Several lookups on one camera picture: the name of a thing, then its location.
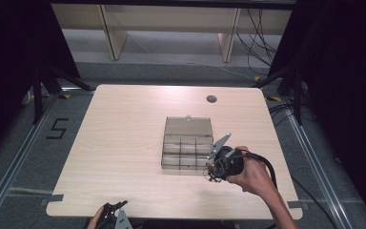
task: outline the person's hand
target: person's hand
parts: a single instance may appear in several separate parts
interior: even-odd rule
[[[97,210],[94,217],[89,221],[89,225],[88,225],[87,229],[96,229],[97,222],[99,221],[100,216],[102,215],[103,211],[104,211],[104,207],[101,206],[99,208],[99,210]]]
[[[236,150],[242,151],[245,155],[249,152],[246,146],[235,147]],[[271,193],[275,193],[275,185],[267,172],[266,165],[253,158],[243,158],[244,169],[241,174],[236,176],[228,176],[227,181],[235,183],[242,188],[243,192],[249,192],[265,198]]]
[[[246,146],[238,146],[236,150],[245,155],[249,152]],[[243,171],[239,175],[228,176],[227,181],[242,187],[243,192],[260,196],[267,204],[278,229],[297,229],[297,225],[288,211],[282,196],[278,193],[267,172],[266,165],[253,158],[243,158]]]

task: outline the gray floor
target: gray floor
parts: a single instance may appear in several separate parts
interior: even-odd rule
[[[254,77],[248,68],[248,55],[243,46],[235,40],[230,63],[223,63],[216,34],[188,32],[130,32],[126,46],[117,61],[111,61],[102,31],[64,31],[72,55],[84,82],[97,86],[112,84],[157,84],[198,85],[218,87],[249,87]],[[241,35],[250,42],[249,36]],[[267,36],[266,40],[276,47],[279,36]],[[260,55],[267,56],[262,49]],[[268,66],[254,57],[250,66],[257,72],[267,73]],[[74,87],[61,81],[65,88]],[[263,93],[275,96],[279,81],[266,86]],[[68,99],[54,98],[17,178],[0,208],[0,228],[82,228],[86,219],[52,218],[45,213],[46,200],[61,173],[80,123],[87,111],[92,94],[73,90],[66,92]],[[269,107],[281,104],[267,102]],[[336,153],[320,129],[318,120],[308,107],[302,108],[303,128],[315,149],[327,177],[345,207],[353,228],[366,228],[366,207],[348,178],[341,164],[334,161]],[[331,211],[316,182],[310,164],[299,144],[286,113],[280,112],[273,118],[276,132],[286,157],[291,174],[324,206]],[[0,180],[9,168],[12,159],[26,138],[33,117],[32,102],[26,104],[0,147]],[[57,118],[67,118],[57,127],[66,128],[62,139],[47,139],[58,135],[51,131]],[[304,216],[298,221],[300,228],[333,228],[323,212],[312,199],[295,184],[296,192],[304,205]],[[240,228],[266,228],[269,220],[238,221]]]

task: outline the metal frame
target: metal frame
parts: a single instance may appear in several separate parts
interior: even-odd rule
[[[50,0],[50,3],[292,10],[295,7],[296,1],[297,0]]]
[[[286,104],[290,104],[290,100],[287,97],[283,97],[283,101]],[[311,169],[316,178],[317,184],[319,185],[320,190],[322,191],[323,196],[325,197],[329,208],[335,218],[335,222],[338,228],[350,229],[353,228],[349,217],[347,216],[346,210],[343,207],[337,193],[332,186],[331,181],[326,176],[325,171],[323,170],[322,165],[319,162],[319,159],[316,156],[314,148],[311,145],[304,129],[301,125],[298,125],[295,120],[293,114],[289,109],[286,109],[286,113],[289,116],[291,125],[294,129],[295,135],[299,140],[299,143],[305,153],[305,157],[311,166]]]
[[[17,175],[19,174],[24,162],[26,161],[26,158],[29,154],[29,151],[31,150],[31,147],[33,146],[36,138],[38,137],[38,134],[41,131],[41,128],[43,127],[47,115],[50,112],[50,109],[52,105],[55,103],[57,99],[57,95],[54,95],[53,97],[49,97],[49,101],[47,105],[45,106],[42,116],[40,120],[33,124],[29,130],[29,133],[26,137],[26,139],[23,141],[22,146],[20,147],[19,151],[17,152],[15,158],[11,162],[7,172],[3,176],[0,182],[0,207],[2,203],[5,200],[5,197],[15,181]]]

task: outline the wooden table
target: wooden table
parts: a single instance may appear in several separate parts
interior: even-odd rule
[[[207,101],[208,95],[217,98]],[[215,140],[246,145],[268,158],[285,201],[298,201],[259,89],[101,85],[73,143],[50,202],[50,216],[93,216],[100,205],[127,200],[129,218],[271,219],[261,198],[226,181],[181,176],[161,168],[167,116],[209,117]],[[295,219],[300,208],[290,209]]]

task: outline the black curtain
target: black curtain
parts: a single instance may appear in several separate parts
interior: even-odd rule
[[[21,108],[33,73],[41,64],[79,77],[51,4],[45,0],[0,0],[0,138]]]
[[[366,204],[366,0],[322,2],[329,1],[333,13],[325,17],[329,21],[319,36],[312,37],[315,49],[305,51],[309,56],[301,66],[302,78],[317,117]],[[322,9],[293,12],[270,73],[290,63],[315,17],[327,12]]]

